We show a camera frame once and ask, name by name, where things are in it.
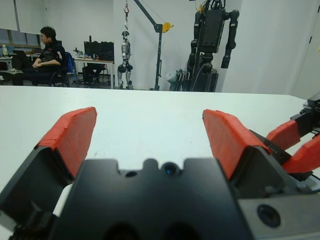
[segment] office chair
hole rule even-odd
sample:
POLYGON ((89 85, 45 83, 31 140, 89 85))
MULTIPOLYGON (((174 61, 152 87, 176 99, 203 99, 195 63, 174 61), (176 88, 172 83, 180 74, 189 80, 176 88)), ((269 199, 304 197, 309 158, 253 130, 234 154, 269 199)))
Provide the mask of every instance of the office chair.
POLYGON ((69 77, 67 75, 67 67, 69 63, 70 54, 65 55, 63 66, 54 72, 49 80, 48 86, 51 87, 70 87, 69 77))

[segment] white wall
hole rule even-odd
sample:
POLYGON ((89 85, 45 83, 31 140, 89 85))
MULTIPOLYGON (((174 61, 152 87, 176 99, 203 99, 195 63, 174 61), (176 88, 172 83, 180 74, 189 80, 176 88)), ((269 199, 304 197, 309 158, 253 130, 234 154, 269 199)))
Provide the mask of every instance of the white wall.
POLYGON ((318 0, 243 0, 223 92, 290 94, 315 8, 318 0))
MULTIPOLYGON (((185 69, 191 51, 190 43, 194 34, 195 2, 188 0, 144 0, 166 22, 174 25, 170 31, 162 35, 162 77, 159 79, 160 90, 168 90, 170 84, 165 75, 170 71, 185 69)), ((141 2, 158 24, 164 22, 141 2)), ((114 0, 114 58, 115 69, 122 63, 121 33, 125 31, 125 0, 114 0)), ((159 34, 133 0, 128 0, 130 13, 128 27, 133 66, 131 80, 138 89, 149 89, 155 86, 157 50, 159 34)))
POLYGON ((48 25, 55 28, 66 52, 84 52, 84 41, 114 41, 113 0, 44 0, 48 25))

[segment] black jacket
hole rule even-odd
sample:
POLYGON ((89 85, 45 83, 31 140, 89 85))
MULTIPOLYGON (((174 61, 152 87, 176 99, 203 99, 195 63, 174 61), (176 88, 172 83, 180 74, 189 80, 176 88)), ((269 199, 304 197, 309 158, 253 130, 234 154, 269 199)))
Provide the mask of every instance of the black jacket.
POLYGON ((64 66, 66 60, 66 52, 63 46, 61 46, 57 40, 45 45, 42 54, 39 57, 43 62, 49 62, 51 60, 57 60, 61 67, 64 66))

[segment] black humanoid robot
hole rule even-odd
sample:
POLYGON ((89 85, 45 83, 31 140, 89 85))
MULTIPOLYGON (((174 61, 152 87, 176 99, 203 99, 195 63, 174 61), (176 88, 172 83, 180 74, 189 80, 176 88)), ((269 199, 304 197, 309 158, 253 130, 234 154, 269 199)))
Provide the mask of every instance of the black humanoid robot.
POLYGON ((225 21, 230 19, 228 42, 221 68, 229 67, 232 49, 236 47, 235 37, 238 27, 239 11, 226 12, 226 0, 206 0, 201 9, 195 14, 194 40, 191 42, 187 71, 191 81, 186 84, 184 91, 213 92, 217 80, 212 80, 213 53, 219 51, 221 36, 225 21))
POLYGON ((123 36, 123 43, 121 44, 121 50, 122 50, 123 62, 120 66, 118 66, 118 86, 119 86, 119 89, 124 89, 124 82, 122 81, 122 74, 125 73, 127 89, 133 90, 134 86, 132 85, 132 81, 130 80, 131 70, 133 69, 133 67, 129 63, 129 59, 131 56, 131 46, 130 46, 130 42, 127 38, 127 36, 129 36, 129 32, 124 31, 122 33, 122 36, 123 36))

